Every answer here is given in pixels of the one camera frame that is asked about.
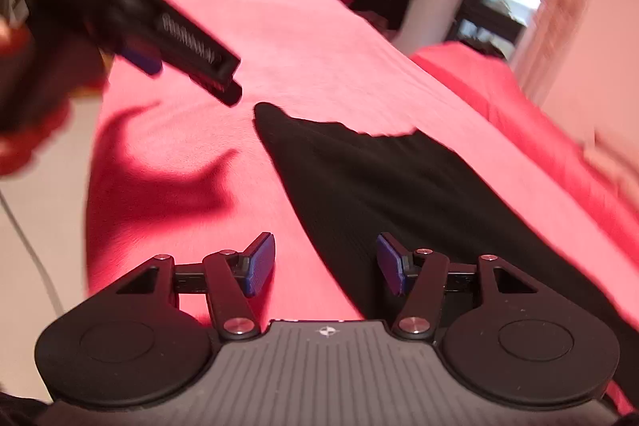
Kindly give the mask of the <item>left hand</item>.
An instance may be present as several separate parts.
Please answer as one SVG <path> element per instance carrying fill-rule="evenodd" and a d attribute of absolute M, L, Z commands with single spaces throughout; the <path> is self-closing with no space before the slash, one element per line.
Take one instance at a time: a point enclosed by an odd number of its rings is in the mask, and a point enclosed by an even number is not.
<path fill-rule="evenodd" d="M 1 174 L 21 170 L 70 115 L 79 91 L 104 90 L 107 68 L 85 31 L 52 20 L 1 24 Z"/>

